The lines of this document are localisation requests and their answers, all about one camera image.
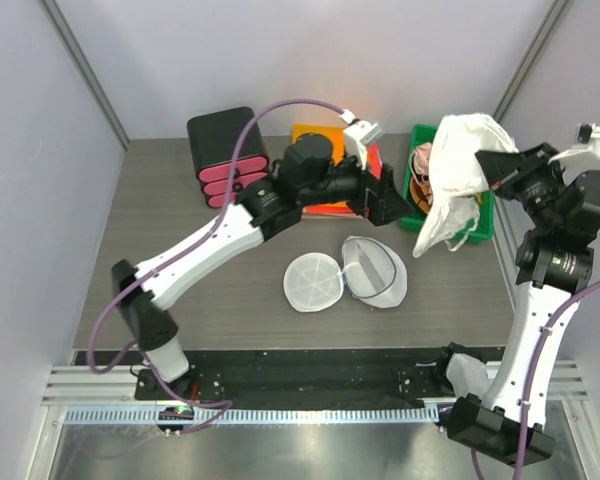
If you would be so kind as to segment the white bra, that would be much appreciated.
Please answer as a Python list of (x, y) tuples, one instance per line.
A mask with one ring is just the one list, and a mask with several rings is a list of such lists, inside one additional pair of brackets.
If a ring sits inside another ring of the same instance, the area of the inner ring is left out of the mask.
[(475, 154), (480, 150), (516, 153), (515, 141), (490, 115), (447, 115), (441, 120), (429, 156), (432, 205), (418, 234), (413, 256), (445, 243), (455, 252), (480, 221), (476, 196), (489, 184)]

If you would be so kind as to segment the white mesh laundry bag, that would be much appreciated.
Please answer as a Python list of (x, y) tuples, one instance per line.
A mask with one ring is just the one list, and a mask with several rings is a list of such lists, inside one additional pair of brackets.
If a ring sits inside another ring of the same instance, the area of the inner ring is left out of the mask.
[(287, 267), (283, 291), (300, 313), (315, 313), (335, 305), (346, 291), (376, 309), (399, 306), (408, 288), (408, 272), (401, 257), (384, 243), (349, 236), (341, 245), (341, 259), (310, 252)]

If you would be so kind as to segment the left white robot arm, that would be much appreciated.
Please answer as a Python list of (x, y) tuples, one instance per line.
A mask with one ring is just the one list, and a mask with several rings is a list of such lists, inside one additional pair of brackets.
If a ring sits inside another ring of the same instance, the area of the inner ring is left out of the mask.
[(168, 310), (199, 280), (298, 224), (309, 206), (344, 202), (375, 226), (412, 213), (397, 191), (392, 167), (372, 171), (369, 153), (363, 145), (348, 147), (335, 162), (327, 137), (303, 134), (207, 226), (150, 260), (136, 266), (121, 260), (112, 267), (114, 304), (167, 396), (180, 399), (192, 389), (192, 368)]

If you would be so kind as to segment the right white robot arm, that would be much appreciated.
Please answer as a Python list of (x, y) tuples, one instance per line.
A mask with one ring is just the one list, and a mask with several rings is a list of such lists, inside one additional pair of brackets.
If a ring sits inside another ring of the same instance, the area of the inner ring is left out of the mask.
[(518, 201), (534, 226), (516, 254), (516, 306), (508, 343), (493, 378), (481, 358), (450, 344), (431, 371), (437, 391), (455, 394), (440, 414), (450, 440), (514, 469), (547, 460), (554, 438), (544, 431), (548, 386), (566, 328), (580, 301), (600, 289), (591, 280), (600, 231), (600, 170), (571, 183), (564, 166), (600, 160), (600, 140), (559, 152), (542, 144), (519, 153), (479, 150), (491, 190)]

